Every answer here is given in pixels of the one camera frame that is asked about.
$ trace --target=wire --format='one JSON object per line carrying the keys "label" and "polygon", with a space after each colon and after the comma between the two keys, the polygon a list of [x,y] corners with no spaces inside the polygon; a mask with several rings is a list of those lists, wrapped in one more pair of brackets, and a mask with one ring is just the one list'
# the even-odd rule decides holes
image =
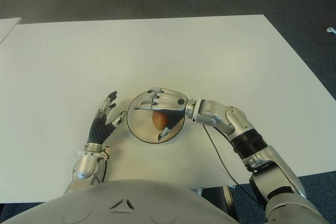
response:
{"label": "wire", "polygon": [[[251,198],[251,200],[253,200],[259,207],[261,207],[262,209],[264,209],[264,208],[262,207],[262,205],[259,204],[259,202],[256,201],[256,200],[252,197],[251,194],[249,194],[247,191],[245,191],[245,190],[242,188],[242,186],[241,186],[241,185],[240,185],[240,184],[233,178],[233,176],[231,175],[231,173],[227,170],[227,168],[226,168],[226,166],[224,165],[224,162],[223,162],[223,160],[222,160],[222,158],[221,158],[221,156],[220,156],[220,154],[219,154],[219,152],[218,152],[218,150],[217,150],[217,147],[216,147],[216,145],[214,144],[214,141],[213,141],[213,140],[211,139],[211,137],[210,137],[210,134],[209,134],[208,130],[206,129],[206,127],[204,126],[204,124],[202,124],[202,125],[203,125],[203,128],[204,128],[206,134],[208,135],[208,137],[209,137],[209,139],[210,139],[212,145],[214,146],[214,148],[215,148],[215,150],[216,150],[216,152],[217,152],[217,155],[218,155],[218,157],[219,157],[220,162],[222,163],[222,165],[223,165],[225,171],[228,173],[228,175],[230,176],[230,178],[234,181],[234,183],[237,184],[237,186],[238,186],[241,190],[244,191],[244,193],[246,193],[246,195],[247,195],[248,197]],[[219,132],[220,132],[220,134],[221,134],[223,137],[225,137],[225,138],[228,140],[228,138],[227,138],[226,135],[224,135],[221,131],[219,131]]]}
{"label": "wire", "polygon": [[105,180],[106,171],[107,171],[107,160],[105,160],[104,174],[103,174],[103,178],[101,179],[102,182],[104,182]]}

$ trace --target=robotic hand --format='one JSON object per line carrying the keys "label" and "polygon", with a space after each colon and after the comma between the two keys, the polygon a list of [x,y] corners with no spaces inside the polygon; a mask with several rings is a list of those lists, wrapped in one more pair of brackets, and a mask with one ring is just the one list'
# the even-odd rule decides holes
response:
{"label": "robotic hand", "polygon": [[106,124],[109,112],[116,106],[115,103],[112,103],[116,98],[117,92],[112,92],[104,99],[99,107],[96,116],[93,119],[89,132],[89,139],[84,146],[84,151],[78,152],[80,159],[73,167],[72,181],[67,187],[65,194],[73,190],[93,185],[100,173],[100,161],[102,159],[106,161],[106,169],[107,160],[109,159],[109,147],[106,146],[103,149],[102,145],[116,127],[124,121],[126,116],[126,111],[122,111],[111,123]]}
{"label": "robotic hand", "polygon": [[152,88],[148,93],[153,93],[152,99],[142,101],[136,109],[158,111],[168,116],[168,124],[159,139],[167,135],[183,116],[194,123],[214,127],[228,139],[247,170],[252,172],[250,184],[259,203],[266,207],[267,219],[284,217],[287,220],[289,216],[293,217],[292,210],[295,209],[300,214],[304,212],[307,219],[325,223],[314,205],[306,199],[299,178],[275,149],[267,145],[240,109],[201,98],[188,99],[179,92],[164,88]]}

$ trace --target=round plate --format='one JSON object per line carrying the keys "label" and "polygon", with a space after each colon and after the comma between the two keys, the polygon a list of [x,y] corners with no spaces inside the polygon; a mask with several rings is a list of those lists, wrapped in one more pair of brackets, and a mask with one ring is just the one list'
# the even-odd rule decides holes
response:
{"label": "round plate", "polygon": [[179,123],[173,127],[172,131],[167,136],[161,138],[159,141],[158,136],[161,132],[153,125],[153,112],[150,110],[134,109],[138,107],[142,101],[150,100],[152,95],[152,93],[143,92],[131,102],[127,111],[127,125],[133,135],[141,141],[151,144],[159,144],[167,142],[180,132],[184,124],[184,118],[182,118]]}

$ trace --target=egg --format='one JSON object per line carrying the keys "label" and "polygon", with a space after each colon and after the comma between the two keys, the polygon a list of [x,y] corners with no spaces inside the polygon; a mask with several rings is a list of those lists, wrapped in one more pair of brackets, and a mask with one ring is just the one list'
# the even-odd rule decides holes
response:
{"label": "egg", "polygon": [[168,116],[161,112],[154,111],[152,114],[152,122],[158,131],[162,131],[168,123]]}

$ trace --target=dark floor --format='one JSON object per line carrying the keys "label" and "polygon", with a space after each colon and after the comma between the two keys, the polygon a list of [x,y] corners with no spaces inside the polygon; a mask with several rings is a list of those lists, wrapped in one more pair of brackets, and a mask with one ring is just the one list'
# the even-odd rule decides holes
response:
{"label": "dark floor", "polygon": [[[0,0],[0,18],[21,17],[23,23],[248,14],[264,14],[336,98],[336,35],[326,32],[336,27],[336,0]],[[309,199],[331,223],[335,178],[336,172],[302,178]],[[263,214],[255,214],[239,188],[233,195],[242,223],[262,223]],[[0,220],[29,205],[2,207]]]}

